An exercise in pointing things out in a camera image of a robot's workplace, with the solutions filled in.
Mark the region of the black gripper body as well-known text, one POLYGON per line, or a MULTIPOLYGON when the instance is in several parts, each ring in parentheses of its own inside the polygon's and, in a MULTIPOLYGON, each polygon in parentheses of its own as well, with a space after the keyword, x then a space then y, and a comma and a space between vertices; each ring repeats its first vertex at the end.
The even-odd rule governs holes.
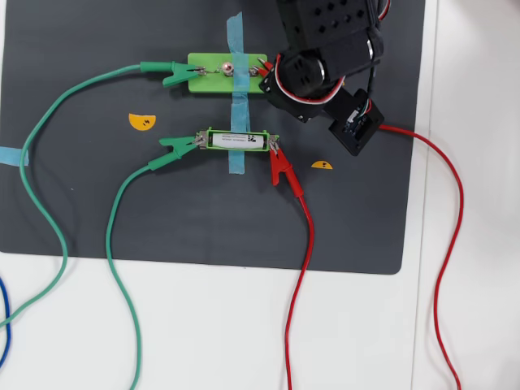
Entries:
POLYGON ((323 111, 337 95, 337 81, 311 75, 266 75, 259 83, 267 101, 301 122, 323 111))

